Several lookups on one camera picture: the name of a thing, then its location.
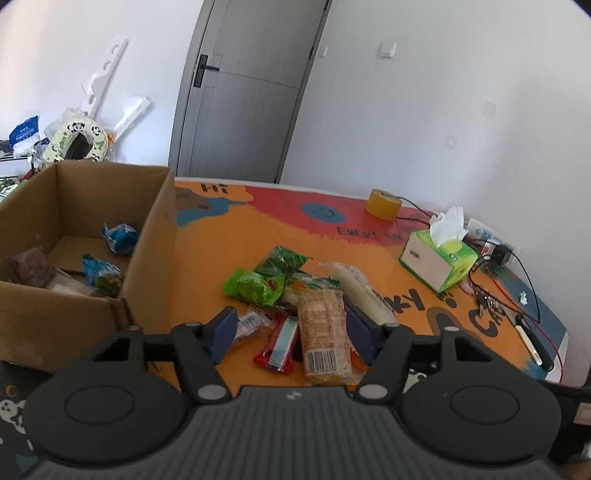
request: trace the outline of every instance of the wall socket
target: wall socket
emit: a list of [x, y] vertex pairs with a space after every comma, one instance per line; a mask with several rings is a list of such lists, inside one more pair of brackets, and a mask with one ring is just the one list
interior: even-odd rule
[[[505, 245], [508, 247], [515, 255], [518, 254], [519, 248], [509, 242], [505, 236], [501, 235], [496, 230], [493, 230], [488, 225], [485, 225], [480, 220], [476, 220], [475, 218], [471, 218], [468, 220], [468, 225], [466, 227], [468, 229], [468, 235], [472, 238], [477, 238], [480, 240], [490, 241], [493, 244], [498, 245]], [[507, 263], [515, 262], [515, 257], [511, 255], [509, 261]]]

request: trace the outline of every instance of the screw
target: screw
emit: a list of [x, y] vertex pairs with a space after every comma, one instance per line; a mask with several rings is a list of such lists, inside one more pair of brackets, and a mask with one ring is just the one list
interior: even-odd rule
[[388, 395], [388, 389], [383, 385], [368, 383], [359, 389], [359, 395], [367, 400], [380, 400]]
[[204, 385], [197, 390], [197, 395], [204, 400], [219, 400], [226, 396], [226, 387], [216, 384]]

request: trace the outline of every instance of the blue snack wrapper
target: blue snack wrapper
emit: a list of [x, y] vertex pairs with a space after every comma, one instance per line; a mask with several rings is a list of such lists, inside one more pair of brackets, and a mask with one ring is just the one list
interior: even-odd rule
[[131, 255], [139, 237], [138, 231], [127, 223], [120, 223], [113, 228], [107, 228], [105, 224], [101, 233], [107, 247], [115, 255]]
[[115, 265], [92, 257], [90, 254], [82, 256], [84, 275], [88, 283], [96, 287], [102, 294], [115, 298], [123, 285], [124, 275]]
[[34, 153], [34, 146], [41, 140], [39, 136], [39, 117], [32, 116], [17, 125], [8, 136], [8, 144], [14, 150], [15, 157]]

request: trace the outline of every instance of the tissue box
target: tissue box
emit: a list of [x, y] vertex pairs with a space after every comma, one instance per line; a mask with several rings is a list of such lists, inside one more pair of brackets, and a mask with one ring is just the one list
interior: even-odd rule
[[425, 285], [440, 293], [466, 276], [478, 254], [460, 240], [436, 247], [429, 230], [411, 233], [400, 263]]

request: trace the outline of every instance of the door handle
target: door handle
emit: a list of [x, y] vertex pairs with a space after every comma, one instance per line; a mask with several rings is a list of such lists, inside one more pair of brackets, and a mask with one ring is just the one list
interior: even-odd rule
[[193, 81], [193, 86], [200, 88], [201, 83], [203, 81], [203, 74], [205, 70], [213, 70], [214, 72], [219, 72], [219, 67], [214, 67], [213, 65], [207, 64], [207, 55], [200, 55], [199, 61], [197, 62], [197, 71], [195, 72], [195, 80]]

